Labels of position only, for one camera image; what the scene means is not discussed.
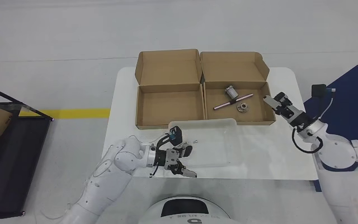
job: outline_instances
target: cardboard box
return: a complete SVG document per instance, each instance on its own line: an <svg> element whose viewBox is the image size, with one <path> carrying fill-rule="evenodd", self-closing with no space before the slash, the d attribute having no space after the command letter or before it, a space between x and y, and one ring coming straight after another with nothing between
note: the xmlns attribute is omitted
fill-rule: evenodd
<svg viewBox="0 0 358 224"><path fill-rule="evenodd" d="M135 125L168 128L171 121L205 119L201 75L196 49L140 52Z"/></svg>
<svg viewBox="0 0 358 224"><path fill-rule="evenodd" d="M9 125L11 118L12 114L10 112L0 109L0 136Z"/></svg>
<svg viewBox="0 0 358 224"><path fill-rule="evenodd" d="M200 54L205 78L204 101L206 119L233 118L238 125L270 125L275 114L264 103L263 97L270 95L266 78L269 68L262 55L256 52L202 52ZM239 96L253 93L250 98L218 110L213 107L230 101L225 88L232 85ZM247 113L240 113L237 104L246 102Z"/></svg>

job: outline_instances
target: clear plastic tray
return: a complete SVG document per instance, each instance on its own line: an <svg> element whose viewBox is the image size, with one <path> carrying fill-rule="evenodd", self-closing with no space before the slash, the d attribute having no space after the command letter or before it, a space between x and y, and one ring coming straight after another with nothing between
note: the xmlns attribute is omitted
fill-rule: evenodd
<svg viewBox="0 0 358 224"><path fill-rule="evenodd" d="M182 130L183 141L193 146L191 155L180 159L188 168L230 166L237 160L239 144L234 119L169 123L169 129L174 126Z"/></svg>

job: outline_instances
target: box lid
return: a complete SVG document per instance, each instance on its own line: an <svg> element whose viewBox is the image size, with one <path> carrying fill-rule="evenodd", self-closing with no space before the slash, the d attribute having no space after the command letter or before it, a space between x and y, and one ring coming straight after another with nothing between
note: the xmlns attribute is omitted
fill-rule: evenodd
<svg viewBox="0 0 358 224"><path fill-rule="evenodd" d="M201 74L196 49L140 52L135 69L141 86L199 83Z"/></svg>
<svg viewBox="0 0 358 224"><path fill-rule="evenodd" d="M265 81L270 69L258 52L201 52L205 82Z"/></svg>

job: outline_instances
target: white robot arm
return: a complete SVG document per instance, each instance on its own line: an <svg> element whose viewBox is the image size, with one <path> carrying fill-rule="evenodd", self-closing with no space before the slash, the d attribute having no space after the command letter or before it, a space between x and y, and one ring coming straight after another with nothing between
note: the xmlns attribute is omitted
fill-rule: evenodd
<svg viewBox="0 0 358 224"><path fill-rule="evenodd" d="M167 142L174 147L159 150ZM80 199L66 212L60 223L96 223L102 212L118 199L138 167L164 166L174 174L195 178L196 173L186 169L179 161L179 158L189 156L191 150L191 145L182 142L179 127L173 127L156 146L141 144L135 137L118 141L108 149L87 180Z"/></svg>
<svg viewBox="0 0 358 224"><path fill-rule="evenodd" d="M337 222L358 223L357 140L350 142L342 136L328 134L328 124L298 110L283 92L274 98L265 96L263 100L294 128L292 140L296 148L314 154L323 195ZM310 151L296 144L296 130L304 142L312 144Z"/></svg>

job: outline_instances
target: white table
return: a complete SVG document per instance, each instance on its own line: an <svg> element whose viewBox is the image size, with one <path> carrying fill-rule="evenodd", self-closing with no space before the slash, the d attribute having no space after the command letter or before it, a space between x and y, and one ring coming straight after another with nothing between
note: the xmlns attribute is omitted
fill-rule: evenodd
<svg viewBox="0 0 358 224"><path fill-rule="evenodd" d="M135 126L135 109L138 83L135 68L123 68L118 72L112 100L111 113L103 147L103 154L118 139L132 134L141 141L152 141L166 130L139 130ZM270 68L267 78L271 95L284 92L294 106L304 109L295 74L288 68ZM237 159L240 166L209 167L195 170L198 178L228 179L274 179L274 180L317 180L312 155L297 150L291 141L291 127L283 118L276 116L269 126L237 126L238 142L242 150ZM310 148L299 137L297 144ZM151 169L138 169L134 176L146 177ZM156 177L171 177L170 171L158 170Z"/></svg>

